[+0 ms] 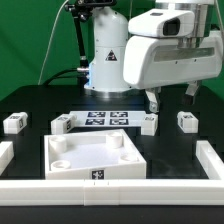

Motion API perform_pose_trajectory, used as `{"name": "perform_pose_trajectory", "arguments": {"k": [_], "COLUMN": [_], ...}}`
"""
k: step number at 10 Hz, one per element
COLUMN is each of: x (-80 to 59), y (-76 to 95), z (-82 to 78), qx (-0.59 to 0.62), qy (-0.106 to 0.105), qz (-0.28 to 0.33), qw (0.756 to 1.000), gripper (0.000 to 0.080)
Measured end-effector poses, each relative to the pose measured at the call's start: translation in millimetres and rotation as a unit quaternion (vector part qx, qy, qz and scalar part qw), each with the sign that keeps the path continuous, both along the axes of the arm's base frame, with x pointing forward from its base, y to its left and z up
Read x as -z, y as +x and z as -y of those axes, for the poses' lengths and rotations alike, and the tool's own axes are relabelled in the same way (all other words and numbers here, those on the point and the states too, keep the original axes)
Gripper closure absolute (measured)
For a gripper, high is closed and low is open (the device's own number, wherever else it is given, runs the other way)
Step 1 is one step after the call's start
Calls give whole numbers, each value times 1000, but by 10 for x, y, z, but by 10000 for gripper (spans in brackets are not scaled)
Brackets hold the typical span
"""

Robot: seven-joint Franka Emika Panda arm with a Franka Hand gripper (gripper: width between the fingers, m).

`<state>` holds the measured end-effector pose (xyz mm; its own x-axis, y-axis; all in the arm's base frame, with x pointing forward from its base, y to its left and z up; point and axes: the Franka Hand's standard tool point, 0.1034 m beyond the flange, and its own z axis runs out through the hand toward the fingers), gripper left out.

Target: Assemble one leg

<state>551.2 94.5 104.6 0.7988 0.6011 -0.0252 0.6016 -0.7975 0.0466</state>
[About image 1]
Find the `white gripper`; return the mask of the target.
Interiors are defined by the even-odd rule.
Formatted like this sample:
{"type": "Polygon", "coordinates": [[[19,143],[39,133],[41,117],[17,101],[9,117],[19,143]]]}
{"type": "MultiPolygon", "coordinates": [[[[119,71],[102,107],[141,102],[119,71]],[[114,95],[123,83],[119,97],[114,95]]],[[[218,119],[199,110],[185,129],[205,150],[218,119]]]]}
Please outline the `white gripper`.
{"type": "Polygon", "coordinates": [[[219,31],[211,31],[200,47],[193,49],[179,48],[175,38],[133,36],[125,49],[123,77],[133,88],[146,89],[149,110],[157,113],[161,86],[189,82],[183,104],[193,105],[201,87],[198,80],[217,77],[222,68],[222,56],[219,31]]]}

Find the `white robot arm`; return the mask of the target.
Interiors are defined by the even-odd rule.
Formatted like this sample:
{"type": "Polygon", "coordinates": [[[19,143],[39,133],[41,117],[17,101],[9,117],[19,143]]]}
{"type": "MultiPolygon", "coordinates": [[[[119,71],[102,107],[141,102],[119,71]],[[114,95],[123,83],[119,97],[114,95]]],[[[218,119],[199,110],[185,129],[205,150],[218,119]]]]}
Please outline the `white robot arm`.
{"type": "Polygon", "coordinates": [[[200,83],[222,69],[223,30],[211,26],[219,13],[217,0],[156,0],[130,20],[109,7],[94,9],[95,56],[85,89],[105,98],[143,90],[156,112],[161,87],[186,83],[184,101],[193,103],[200,83]]]}

